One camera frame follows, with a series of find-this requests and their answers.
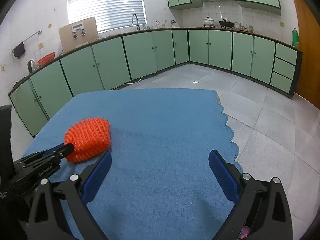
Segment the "dark towel on rail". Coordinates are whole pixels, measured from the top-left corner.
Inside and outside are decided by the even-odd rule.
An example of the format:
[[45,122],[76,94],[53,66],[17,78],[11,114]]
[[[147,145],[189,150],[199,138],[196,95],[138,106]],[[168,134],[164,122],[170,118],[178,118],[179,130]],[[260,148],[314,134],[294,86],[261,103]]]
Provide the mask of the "dark towel on rail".
[[25,47],[24,47],[24,43],[21,42],[19,43],[13,50],[13,55],[14,57],[16,57],[17,59],[20,59],[24,54],[25,54]]

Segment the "black wok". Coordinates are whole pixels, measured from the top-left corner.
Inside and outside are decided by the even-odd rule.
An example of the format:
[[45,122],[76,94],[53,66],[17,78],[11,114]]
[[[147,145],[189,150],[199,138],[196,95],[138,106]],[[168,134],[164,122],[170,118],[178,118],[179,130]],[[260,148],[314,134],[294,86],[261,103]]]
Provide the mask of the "black wok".
[[235,23],[229,21],[227,18],[219,21],[219,24],[221,25],[222,29],[233,29],[233,27],[235,26]]

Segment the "red plastic basin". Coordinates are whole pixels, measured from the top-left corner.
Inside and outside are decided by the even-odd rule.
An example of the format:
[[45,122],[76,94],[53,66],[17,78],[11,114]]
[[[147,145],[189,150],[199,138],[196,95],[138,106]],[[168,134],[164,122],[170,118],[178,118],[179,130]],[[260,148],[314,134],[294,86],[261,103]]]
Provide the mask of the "red plastic basin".
[[55,59],[55,52],[49,53],[48,55],[39,59],[38,64],[39,66],[43,67],[46,64],[52,62]]

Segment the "green lower kitchen cabinets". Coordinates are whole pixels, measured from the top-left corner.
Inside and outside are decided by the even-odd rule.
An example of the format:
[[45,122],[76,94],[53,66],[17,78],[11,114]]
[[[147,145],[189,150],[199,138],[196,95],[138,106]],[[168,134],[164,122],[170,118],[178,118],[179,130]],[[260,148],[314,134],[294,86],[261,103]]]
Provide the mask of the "green lower kitchen cabinets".
[[213,28],[137,31],[69,51],[18,81],[8,96],[30,135],[74,96],[131,85],[194,63],[232,73],[293,97],[303,53],[258,34]]

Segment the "orange foam net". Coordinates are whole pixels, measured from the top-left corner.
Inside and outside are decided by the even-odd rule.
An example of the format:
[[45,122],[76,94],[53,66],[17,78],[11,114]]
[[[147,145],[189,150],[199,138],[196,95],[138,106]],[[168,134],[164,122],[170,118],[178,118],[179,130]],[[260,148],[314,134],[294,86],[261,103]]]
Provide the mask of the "orange foam net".
[[104,118],[86,118],[71,126],[64,143],[73,144],[74,152],[66,157],[71,163],[89,160],[111,147],[110,123]]

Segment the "white window blinds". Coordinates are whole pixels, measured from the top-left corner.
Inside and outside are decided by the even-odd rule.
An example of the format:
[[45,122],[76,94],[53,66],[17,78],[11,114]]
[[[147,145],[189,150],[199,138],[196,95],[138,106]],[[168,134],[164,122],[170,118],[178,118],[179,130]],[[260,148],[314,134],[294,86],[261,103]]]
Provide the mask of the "white window blinds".
[[146,24],[143,0],[67,0],[69,23],[95,17],[98,32],[130,27],[132,14]]

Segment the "brown wooden door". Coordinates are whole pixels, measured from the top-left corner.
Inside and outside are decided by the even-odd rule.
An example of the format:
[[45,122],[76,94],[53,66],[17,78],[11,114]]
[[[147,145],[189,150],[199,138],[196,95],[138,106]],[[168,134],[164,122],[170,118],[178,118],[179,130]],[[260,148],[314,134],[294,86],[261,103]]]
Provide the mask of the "brown wooden door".
[[296,93],[319,108],[319,23],[304,0],[293,0],[297,12],[299,49],[303,52]]

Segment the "cardboard water purifier box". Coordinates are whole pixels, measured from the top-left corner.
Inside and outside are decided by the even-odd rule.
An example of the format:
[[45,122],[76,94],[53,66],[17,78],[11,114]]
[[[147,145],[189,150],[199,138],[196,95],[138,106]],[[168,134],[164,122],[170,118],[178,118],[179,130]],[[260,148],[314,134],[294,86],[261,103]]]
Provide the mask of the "cardboard water purifier box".
[[64,53],[96,41],[99,38],[95,17],[71,23],[59,29]]

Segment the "chrome kitchen faucet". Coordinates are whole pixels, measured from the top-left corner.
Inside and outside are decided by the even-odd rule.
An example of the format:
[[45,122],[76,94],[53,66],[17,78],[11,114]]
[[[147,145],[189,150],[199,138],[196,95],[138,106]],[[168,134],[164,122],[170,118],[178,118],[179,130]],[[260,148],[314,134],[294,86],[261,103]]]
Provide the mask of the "chrome kitchen faucet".
[[135,25],[136,25],[137,31],[140,31],[138,16],[136,14],[132,14],[131,27],[134,27]]

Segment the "green thermos bottle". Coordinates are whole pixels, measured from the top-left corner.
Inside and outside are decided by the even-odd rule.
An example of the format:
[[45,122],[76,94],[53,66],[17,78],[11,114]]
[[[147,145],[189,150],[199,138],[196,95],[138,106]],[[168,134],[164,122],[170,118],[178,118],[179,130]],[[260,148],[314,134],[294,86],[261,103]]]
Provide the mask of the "green thermos bottle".
[[299,33],[296,28],[292,31],[292,45],[296,48],[299,46]]

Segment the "steel electric kettle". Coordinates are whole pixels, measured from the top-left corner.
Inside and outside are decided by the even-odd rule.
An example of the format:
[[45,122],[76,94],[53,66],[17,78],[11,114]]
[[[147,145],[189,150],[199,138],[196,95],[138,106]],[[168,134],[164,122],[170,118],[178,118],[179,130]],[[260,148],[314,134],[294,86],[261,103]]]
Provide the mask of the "steel electric kettle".
[[29,60],[27,62],[28,72],[31,74],[37,69],[37,64],[34,60]]

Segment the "blue felt table mat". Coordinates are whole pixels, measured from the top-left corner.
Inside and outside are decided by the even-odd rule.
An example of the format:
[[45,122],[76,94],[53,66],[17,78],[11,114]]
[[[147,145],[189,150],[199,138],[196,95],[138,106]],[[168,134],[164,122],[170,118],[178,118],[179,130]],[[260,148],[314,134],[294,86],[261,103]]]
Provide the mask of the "blue felt table mat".
[[112,166],[88,208],[109,239],[212,239],[233,203],[208,164],[235,163],[227,115],[213,90],[121,89],[83,93],[62,107],[25,155],[63,142],[73,124],[111,125]]

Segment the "white cooking pot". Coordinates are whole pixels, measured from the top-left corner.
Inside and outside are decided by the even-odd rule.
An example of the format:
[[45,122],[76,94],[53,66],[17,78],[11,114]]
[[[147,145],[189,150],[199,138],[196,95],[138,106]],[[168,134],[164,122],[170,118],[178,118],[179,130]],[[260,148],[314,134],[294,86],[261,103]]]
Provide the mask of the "white cooking pot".
[[203,19],[203,26],[205,28],[215,28],[215,21],[209,16],[207,16]]

